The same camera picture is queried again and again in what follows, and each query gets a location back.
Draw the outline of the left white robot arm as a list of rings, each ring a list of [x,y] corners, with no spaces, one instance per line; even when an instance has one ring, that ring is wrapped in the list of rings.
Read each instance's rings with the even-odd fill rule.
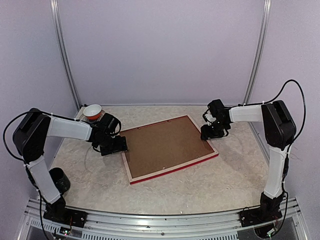
[[[86,122],[32,108],[22,114],[22,118],[13,133],[13,143],[40,195],[49,204],[57,202],[62,193],[55,186],[45,163],[44,148],[48,137],[89,142],[102,156],[128,150],[126,138],[120,136],[121,122],[109,113],[99,121]]]

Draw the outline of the brown cardboard backing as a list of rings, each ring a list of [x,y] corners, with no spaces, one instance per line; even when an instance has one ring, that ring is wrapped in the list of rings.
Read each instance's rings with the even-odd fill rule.
[[[122,154],[131,184],[182,170],[219,155],[188,115],[127,130],[128,151]]]

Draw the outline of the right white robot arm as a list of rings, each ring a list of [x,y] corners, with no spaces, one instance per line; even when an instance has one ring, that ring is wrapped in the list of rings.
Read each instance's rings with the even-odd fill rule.
[[[202,140],[226,137],[232,123],[261,122],[269,147],[269,171],[263,194],[275,199],[283,194],[285,158],[288,157],[297,128],[282,100],[272,103],[226,107],[220,99],[207,105],[202,118],[206,122],[201,130]]]

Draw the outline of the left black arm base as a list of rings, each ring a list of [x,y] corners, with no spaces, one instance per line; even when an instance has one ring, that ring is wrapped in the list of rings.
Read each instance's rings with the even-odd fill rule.
[[[85,211],[67,208],[62,196],[54,203],[45,203],[43,214],[46,220],[78,228],[84,228],[87,216]]]

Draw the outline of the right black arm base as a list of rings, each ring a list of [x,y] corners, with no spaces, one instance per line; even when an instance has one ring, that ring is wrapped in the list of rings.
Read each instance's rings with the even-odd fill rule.
[[[280,204],[283,198],[284,193],[278,197],[270,198],[262,192],[259,207],[243,209],[238,213],[241,226],[249,227],[282,218]]]

